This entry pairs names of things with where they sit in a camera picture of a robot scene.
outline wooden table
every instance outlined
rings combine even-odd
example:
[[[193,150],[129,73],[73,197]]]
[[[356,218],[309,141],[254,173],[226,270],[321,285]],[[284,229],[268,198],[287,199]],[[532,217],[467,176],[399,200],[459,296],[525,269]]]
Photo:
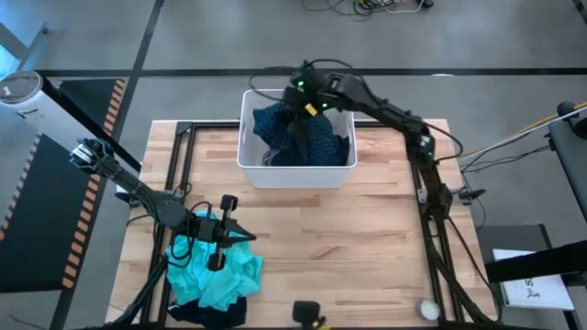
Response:
[[[446,120],[428,120],[449,129]],[[175,121],[152,123],[140,179],[162,190],[172,153]],[[449,139],[435,134],[437,158],[454,153]],[[180,155],[184,154],[186,142]],[[419,300],[432,298],[422,227],[404,138],[387,128],[358,128],[359,163],[338,190],[257,190],[237,165],[236,129],[199,129],[186,205],[207,200],[217,209],[222,194],[239,198],[233,216],[255,234],[255,254],[264,257],[262,289],[248,298],[249,327],[296,326],[295,300],[318,301],[331,326],[434,325],[416,313]],[[180,156],[178,164],[183,164]],[[454,159],[439,166],[449,188],[462,186]],[[179,184],[181,169],[177,170]],[[133,211],[131,216],[143,214]],[[481,251],[469,207],[454,205],[451,215],[477,263]],[[494,318],[489,290],[448,225],[457,277],[471,298]],[[107,321],[115,319],[147,279],[152,250],[152,219],[127,228]],[[449,291],[441,281],[452,315]],[[156,311],[161,300],[156,289]],[[154,320],[156,313],[151,313]],[[191,327],[167,317],[169,327]]]

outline white bin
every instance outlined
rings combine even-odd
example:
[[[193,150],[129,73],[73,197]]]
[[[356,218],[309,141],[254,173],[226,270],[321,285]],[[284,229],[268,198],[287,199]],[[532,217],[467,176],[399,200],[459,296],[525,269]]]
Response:
[[[281,89],[260,91],[277,98],[281,97],[283,92]],[[357,165],[357,146],[352,112],[340,113],[338,110],[332,109],[324,113],[332,123],[336,135],[343,138],[349,137],[349,158],[346,166],[263,166],[263,154],[269,150],[269,146],[260,137],[253,134],[255,125],[253,109],[261,109],[273,104],[275,101],[257,95],[251,90],[246,91],[242,97],[237,163],[245,172],[250,184],[255,188],[285,189],[324,189],[342,186],[349,176],[350,170]]]

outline teal cloth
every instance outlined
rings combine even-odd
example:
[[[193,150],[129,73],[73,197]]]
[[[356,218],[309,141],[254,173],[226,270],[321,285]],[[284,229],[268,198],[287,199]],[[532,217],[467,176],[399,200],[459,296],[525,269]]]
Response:
[[[197,211],[205,216],[206,211]],[[239,234],[230,233],[232,237]],[[167,258],[184,265],[187,258],[177,260],[172,257],[172,247],[167,247]],[[173,253],[176,256],[187,252],[187,237],[177,236]],[[177,304],[183,305],[199,299],[198,306],[212,307],[227,311],[228,306],[237,302],[238,297],[246,297],[260,290],[260,270],[263,258],[250,251],[249,242],[237,243],[225,250],[227,261],[220,271],[208,270],[208,257],[216,251],[216,243],[196,240],[192,249],[192,259],[186,268],[169,265],[167,280],[172,285]]]

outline navy fabric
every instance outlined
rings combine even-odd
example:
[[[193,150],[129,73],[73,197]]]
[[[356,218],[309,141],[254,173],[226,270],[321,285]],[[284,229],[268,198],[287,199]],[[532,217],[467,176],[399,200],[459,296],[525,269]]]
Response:
[[[243,325],[247,315],[247,298],[239,297],[236,303],[228,307],[228,311],[218,311],[212,307],[198,307],[198,301],[185,305],[172,305],[167,312],[177,321],[187,321],[203,325],[206,329],[222,330]]]
[[[349,138],[335,136],[323,115],[301,117],[281,103],[254,109],[253,133],[270,148],[263,163],[269,166],[345,166]]]

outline gray floor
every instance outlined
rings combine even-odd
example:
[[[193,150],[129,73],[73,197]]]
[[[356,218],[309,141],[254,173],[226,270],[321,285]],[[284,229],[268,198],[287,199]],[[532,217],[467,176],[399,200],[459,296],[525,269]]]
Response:
[[[0,20],[23,39],[32,39],[39,21],[50,23],[54,32],[37,68],[130,69],[153,3],[0,0]],[[161,11],[145,67],[258,68],[325,57],[362,68],[587,67],[585,53],[587,27],[571,0],[437,0],[427,13],[381,14],[362,23],[329,12],[306,13],[296,0],[229,0],[222,6],[173,0]],[[285,77],[259,78],[257,85],[279,88],[284,82]],[[465,149],[483,147],[553,114],[563,100],[587,100],[586,76],[367,77],[367,82],[376,94],[424,117],[447,118]],[[140,159],[151,120],[237,118],[247,89],[247,78],[140,79],[121,143]],[[546,144],[545,133],[490,158]],[[0,188],[0,207],[7,205],[34,134],[0,109],[0,177],[7,182]],[[552,152],[469,178],[474,187],[488,190],[482,198],[487,226],[545,224],[555,246],[587,238],[587,224]],[[112,197],[112,188],[96,221],[67,328],[104,320],[128,213]],[[479,224],[479,206],[472,211]],[[586,292],[572,295],[587,314]],[[30,329],[12,322],[12,314],[46,328],[56,301],[52,293],[0,295],[0,325]],[[553,315],[510,309],[506,321],[564,329],[561,314]]]

